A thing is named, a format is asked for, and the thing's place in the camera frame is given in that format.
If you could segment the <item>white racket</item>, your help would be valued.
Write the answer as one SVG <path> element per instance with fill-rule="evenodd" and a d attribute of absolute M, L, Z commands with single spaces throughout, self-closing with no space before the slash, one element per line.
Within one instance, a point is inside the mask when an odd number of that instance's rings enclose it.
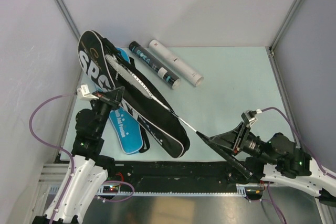
<path fill-rule="evenodd" d="M 237 169 L 246 179 L 250 179 L 254 174 L 248 168 L 246 168 L 242 163 L 239 162 L 235 157 L 226 153 L 223 149 L 217 146 L 208 136 L 204 135 L 200 131 L 196 130 L 189 123 L 187 123 L 184 119 L 178 116 L 172 109 L 168 106 L 164 105 L 151 91 L 150 89 L 140 80 L 138 76 L 136 76 L 129 68 L 125 66 L 125 64 L 121 63 L 121 60 L 118 60 L 116 56 L 106 55 L 105 60 L 107 63 L 129 84 L 134 86 L 138 91 L 140 91 L 145 97 L 148 99 L 154 100 L 164 109 L 166 109 L 169 113 L 174 115 L 177 119 L 183 122 L 187 127 L 189 127 L 192 131 L 194 131 L 202 141 L 208 145 L 212 150 L 214 150 L 218 155 L 220 155 L 225 161 L 227 161 L 233 168 Z"/>

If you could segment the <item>black racket bag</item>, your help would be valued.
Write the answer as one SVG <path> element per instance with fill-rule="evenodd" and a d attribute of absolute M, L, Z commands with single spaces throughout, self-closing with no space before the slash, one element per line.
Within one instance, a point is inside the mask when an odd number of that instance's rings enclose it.
<path fill-rule="evenodd" d="M 123 86 L 121 107 L 132 116 L 173 158 L 182 157 L 190 147 L 185 128 L 173 108 L 153 83 L 124 60 L 121 51 L 94 30 L 86 30 L 78 42 L 78 58 L 83 72 L 102 91 Z"/>

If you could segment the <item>blue racket bag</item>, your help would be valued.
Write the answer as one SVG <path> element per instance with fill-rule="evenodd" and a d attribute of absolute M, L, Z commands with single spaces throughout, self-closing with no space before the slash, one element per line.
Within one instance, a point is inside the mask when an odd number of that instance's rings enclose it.
<path fill-rule="evenodd" d="M 109 120 L 116 131 L 123 152 L 129 155 L 139 153 L 144 140 L 138 122 L 121 106 L 110 112 Z"/>

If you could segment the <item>black shuttlecock tube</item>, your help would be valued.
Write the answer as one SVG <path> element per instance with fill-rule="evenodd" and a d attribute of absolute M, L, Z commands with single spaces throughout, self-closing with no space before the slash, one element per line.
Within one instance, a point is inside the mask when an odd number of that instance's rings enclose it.
<path fill-rule="evenodd" d="M 129 50 L 151 68 L 156 75 L 172 89 L 176 89 L 180 85 L 180 78 L 139 43 L 136 41 L 131 42 L 129 44 Z"/>

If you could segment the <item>white shuttlecock tube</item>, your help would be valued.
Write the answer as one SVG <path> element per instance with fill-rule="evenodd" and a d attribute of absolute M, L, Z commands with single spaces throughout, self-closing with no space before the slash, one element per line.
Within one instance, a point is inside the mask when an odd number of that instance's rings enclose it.
<path fill-rule="evenodd" d="M 200 73 L 183 61 L 173 51 L 168 49 L 168 47 L 161 44 L 158 40 L 153 39 L 149 43 L 149 48 L 151 48 L 169 66 L 173 67 L 193 86 L 198 87 L 203 82 L 204 77 Z"/>

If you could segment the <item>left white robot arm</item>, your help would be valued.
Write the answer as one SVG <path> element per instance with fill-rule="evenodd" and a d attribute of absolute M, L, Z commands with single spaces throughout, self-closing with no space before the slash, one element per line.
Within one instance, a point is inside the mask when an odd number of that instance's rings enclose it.
<path fill-rule="evenodd" d="M 49 208 L 33 223 L 82 223 L 86 211 L 103 182 L 116 177 L 112 157 L 101 155 L 102 138 L 111 111 L 120 107 L 125 88 L 91 93 L 83 84 L 78 97 L 88 100 L 90 109 L 76 115 L 76 137 L 72 151 L 64 150 L 70 158 L 62 184 Z"/>

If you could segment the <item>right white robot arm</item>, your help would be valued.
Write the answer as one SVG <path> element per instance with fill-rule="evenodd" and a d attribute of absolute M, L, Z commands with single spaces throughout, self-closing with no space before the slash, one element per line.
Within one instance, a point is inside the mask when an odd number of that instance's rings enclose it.
<path fill-rule="evenodd" d="M 282 133 L 264 142 L 241 122 L 229 132 L 211 136 L 208 145 L 232 167 L 229 173 L 240 183 L 283 184 L 335 207 L 335 173 L 322 170 L 309 153 Z"/>

